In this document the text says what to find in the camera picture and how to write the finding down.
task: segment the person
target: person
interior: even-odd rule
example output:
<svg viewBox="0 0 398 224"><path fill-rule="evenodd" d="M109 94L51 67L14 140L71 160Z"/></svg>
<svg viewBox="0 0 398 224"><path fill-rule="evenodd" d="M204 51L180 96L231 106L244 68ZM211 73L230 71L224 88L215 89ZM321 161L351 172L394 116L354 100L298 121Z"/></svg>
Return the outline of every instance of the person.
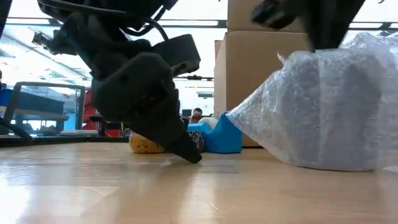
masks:
<svg viewBox="0 0 398 224"><path fill-rule="evenodd" d="M199 122L199 120L201 120L203 111L200 108L195 108L192 111L192 116L189 119L189 123L190 124L196 124L197 122Z"/></svg>

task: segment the plastic-wrapped object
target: plastic-wrapped object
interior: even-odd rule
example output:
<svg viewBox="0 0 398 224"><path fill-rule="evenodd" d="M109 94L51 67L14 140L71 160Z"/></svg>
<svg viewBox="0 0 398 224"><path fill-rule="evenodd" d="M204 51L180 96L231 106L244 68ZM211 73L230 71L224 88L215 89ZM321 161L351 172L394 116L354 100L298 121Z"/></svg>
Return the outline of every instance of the plastic-wrapped object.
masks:
<svg viewBox="0 0 398 224"><path fill-rule="evenodd" d="M349 49L295 52L228 117L284 162L372 170L379 151L398 143L394 41L355 38Z"/></svg>

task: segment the wooden floor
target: wooden floor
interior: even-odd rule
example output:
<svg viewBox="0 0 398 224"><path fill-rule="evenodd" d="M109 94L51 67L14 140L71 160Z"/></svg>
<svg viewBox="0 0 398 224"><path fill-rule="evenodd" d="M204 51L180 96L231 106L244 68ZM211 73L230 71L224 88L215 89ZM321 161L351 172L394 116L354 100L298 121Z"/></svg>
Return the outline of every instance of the wooden floor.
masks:
<svg viewBox="0 0 398 224"><path fill-rule="evenodd" d="M398 151L370 173L281 164L264 149L191 165L128 144L0 149L0 224L398 223Z"/></svg>

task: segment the cable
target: cable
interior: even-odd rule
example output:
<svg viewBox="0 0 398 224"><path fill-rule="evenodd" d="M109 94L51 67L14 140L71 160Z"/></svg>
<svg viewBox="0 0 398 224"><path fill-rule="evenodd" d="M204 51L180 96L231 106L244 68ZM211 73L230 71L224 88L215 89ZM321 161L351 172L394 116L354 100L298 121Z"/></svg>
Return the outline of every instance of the cable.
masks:
<svg viewBox="0 0 398 224"><path fill-rule="evenodd" d="M70 3L70 2L63 2L60 0L37 0L40 4L48 7L53 7L56 9L62 9L66 11L79 11L84 12L87 14L96 14L100 16L108 16L113 15L116 17L127 17L127 18L134 18L140 21L144 21L148 23L150 26L155 27L161 34L164 40L168 40L169 37L167 36L166 32L164 31L163 27L157 23L155 20L151 18L137 16L128 12L114 10L114 9L103 9L100 7L93 7L93 6L84 6L80 4Z"/></svg>
<svg viewBox="0 0 398 224"><path fill-rule="evenodd" d="M166 7L163 6L162 9L159 11L159 13L154 17L154 20L158 21L163 16L163 14L165 12L166 12ZM131 30L128 27L122 28L122 30L129 35L133 35L136 37L142 37L143 35L147 34L149 31L151 31L152 28L153 28L153 26L147 26L142 31L139 31L139 32Z"/></svg>

